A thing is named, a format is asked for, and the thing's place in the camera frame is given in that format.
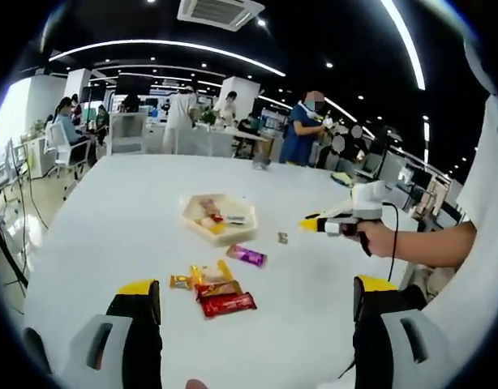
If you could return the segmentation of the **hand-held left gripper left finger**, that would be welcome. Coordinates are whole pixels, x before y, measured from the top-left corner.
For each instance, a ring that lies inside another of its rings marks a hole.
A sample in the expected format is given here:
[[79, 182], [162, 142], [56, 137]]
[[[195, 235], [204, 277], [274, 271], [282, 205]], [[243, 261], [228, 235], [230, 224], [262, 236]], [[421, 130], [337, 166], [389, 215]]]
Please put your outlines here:
[[68, 388], [161, 388], [160, 285], [121, 287], [70, 342], [62, 381]]

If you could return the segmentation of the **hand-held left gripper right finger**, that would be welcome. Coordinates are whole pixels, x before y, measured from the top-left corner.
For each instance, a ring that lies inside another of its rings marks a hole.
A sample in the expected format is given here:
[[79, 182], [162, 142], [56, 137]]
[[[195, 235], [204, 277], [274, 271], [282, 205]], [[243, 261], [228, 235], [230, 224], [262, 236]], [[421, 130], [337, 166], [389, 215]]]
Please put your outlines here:
[[452, 372], [448, 341], [424, 313], [422, 290], [354, 278], [357, 388], [445, 388]]

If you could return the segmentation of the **person's right hand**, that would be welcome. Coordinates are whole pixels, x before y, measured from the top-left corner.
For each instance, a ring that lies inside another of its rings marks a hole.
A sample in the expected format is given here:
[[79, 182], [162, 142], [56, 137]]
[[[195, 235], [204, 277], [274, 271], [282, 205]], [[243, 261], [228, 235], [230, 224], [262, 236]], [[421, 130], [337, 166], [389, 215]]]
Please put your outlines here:
[[396, 234], [381, 222], [364, 221], [358, 224], [358, 231], [366, 235], [368, 249], [381, 258], [392, 257], [396, 249]]

